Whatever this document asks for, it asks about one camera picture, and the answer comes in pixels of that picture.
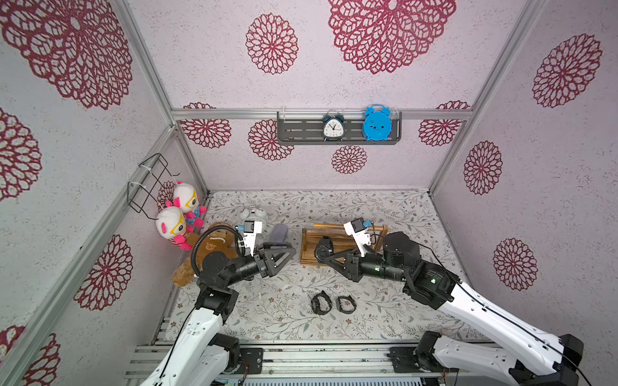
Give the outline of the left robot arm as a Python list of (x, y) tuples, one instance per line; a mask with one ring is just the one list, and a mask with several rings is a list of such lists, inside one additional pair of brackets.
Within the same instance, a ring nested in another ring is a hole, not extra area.
[(231, 286), (247, 278), (272, 278), (296, 254), (289, 243), (265, 243), (253, 256), (228, 258), (213, 252), (193, 265), (200, 293), (180, 334), (144, 385), (210, 385), (241, 363), (239, 339), (220, 330), (239, 297)]

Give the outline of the wooden watch stand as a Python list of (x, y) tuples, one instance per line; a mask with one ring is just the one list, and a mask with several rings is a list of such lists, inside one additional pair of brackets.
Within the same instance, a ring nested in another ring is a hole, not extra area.
[[(369, 227), (370, 247), (374, 251), (382, 251), (382, 238), (389, 232), (387, 225), (375, 225)], [(353, 249), (357, 245), (352, 236), (348, 236), (344, 230), (344, 225), (314, 224), (312, 228), (303, 229), (301, 264), (302, 265), (321, 265), (315, 257), (315, 249), (319, 241), (324, 236), (328, 236), (334, 246), (334, 252), (339, 253), (348, 249)]]

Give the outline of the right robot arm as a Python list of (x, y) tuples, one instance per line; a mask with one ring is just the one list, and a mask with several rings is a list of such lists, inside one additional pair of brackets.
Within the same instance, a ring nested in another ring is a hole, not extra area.
[(422, 259), (419, 244), (404, 233), (387, 235), (379, 253), (366, 240), (362, 235), (355, 249), (337, 253), (323, 237), (315, 258), (350, 281), (364, 276), (400, 281), (405, 295), (467, 323), (495, 344), (485, 347), (427, 331), (412, 353), (392, 353), (395, 368), (466, 370), (508, 385), (576, 385), (583, 379), (580, 339), (541, 331), (493, 304), (438, 262)]

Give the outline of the black watch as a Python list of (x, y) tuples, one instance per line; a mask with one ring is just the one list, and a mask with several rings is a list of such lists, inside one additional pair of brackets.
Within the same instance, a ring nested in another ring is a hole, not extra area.
[(327, 315), (333, 307), (331, 298), (322, 290), (311, 299), (310, 306), (316, 315)]
[(314, 250), (315, 259), (323, 264), (327, 257), (331, 257), (334, 254), (334, 244), (332, 239), (328, 236), (323, 236), (317, 243)]
[(357, 310), (357, 302), (351, 295), (336, 298), (336, 309), (342, 314), (351, 315)]

